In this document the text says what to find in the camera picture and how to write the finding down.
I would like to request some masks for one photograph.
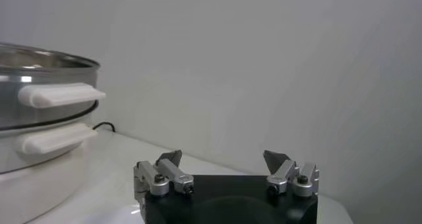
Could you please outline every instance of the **silver bracket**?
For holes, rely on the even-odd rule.
[[[299,168],[296,162],[292,160],[285,160],[282,166],[273,174],[266,178],[269,193],[273,195],[280,195],[287,190],[288,181],[296,176]]]
[[[313,163],[306,163],[292,185],[296,196],[309,197],[312,193],[318,194],[319,169]]]
[[[193,176],[182,172],[170,160],[159,160],[156,169],[173,182],[175,191],[186,195],[193,194]]]
[[[140,161],[133,168],[135,192],[150,191],[155,196],[169,192],[169,179],[159,174],[149,161]]]

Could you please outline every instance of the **white table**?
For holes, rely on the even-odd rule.
[[[105,130],[85,148],[83,186],[30,223],[143,223],[133,197],[133,166],[140,160],[154,162],[169,150]],[[187,155],[182,157],[180,167],[192,174],[242,174]],[[319,196],[318,223],[353,222],[341,204]]]

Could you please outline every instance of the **power cord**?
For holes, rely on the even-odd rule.
[[[96,126],[92,127],[92,130],[96,130],[98,127],[100,127],[102,125],[109,125],[111,127],[111,131],[116,132],[116,128],[114,127],[114,125],[112,123],[106,122],[106,121],[98,123]]]

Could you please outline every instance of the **metal rim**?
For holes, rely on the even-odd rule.
[[[25,128],[33,128],[33,127],[39,127],[39,126],[47,126],[47,125],[53,125],[53,124],[58,124],[58,123],[62,123],[62,122],[66,122],[66,121],[71,121],[73,119],[77,119],[79,117],[83,117],[91,112],[93,112],[96,108],[98,107],[98,100],[96,100],[94,102],[94,104],[92,104],[92,106],[80,113],[71,115],[69,117],[65,117],[65,118],[61,118],[61,119],[56,119],[56,120],[51,120],[51,121],[44,121],[44,122],[40,122],[40,123],[31,123],[31,124],[26,124],[26,125],[17,125],[17,126],[6,126],[6,127],[0,127],[0,131],[6,131],[6,130],[20,130],[20,129],[25,129]]]
[[[50,51],[46,49],[40,49],[37,47],[30,47],[25,45],[15,45],[11,43],[2,43],[0,42],[0,49],[10,49],[11,51],[22,51],[22,52],[31,52],[42,55],[54,55],[60,59],[72,60],[75,64],[83,65],[83,67],[12,67],[7,65],[0,65],[0,71],[13,71],[13,72],[33,72],[33,73],[43,73],[43,72],[54,72],[54,73],[66,73],[66,74],[79,74],[96,71],[100,64],[97,62],[85,58],[79,57],[77,55],[71,55],[59,51]]]

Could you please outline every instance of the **pot handle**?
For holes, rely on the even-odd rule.
[[[97,134],[84,123],[75,123],[53,130],[23,134],[16,141],[16,150],[23,154],[43,155],[81,144]]]
[[[27,106],[43,109],[103,99],[106,94],[89,84],[28,85],[19,90],[19,101]]]

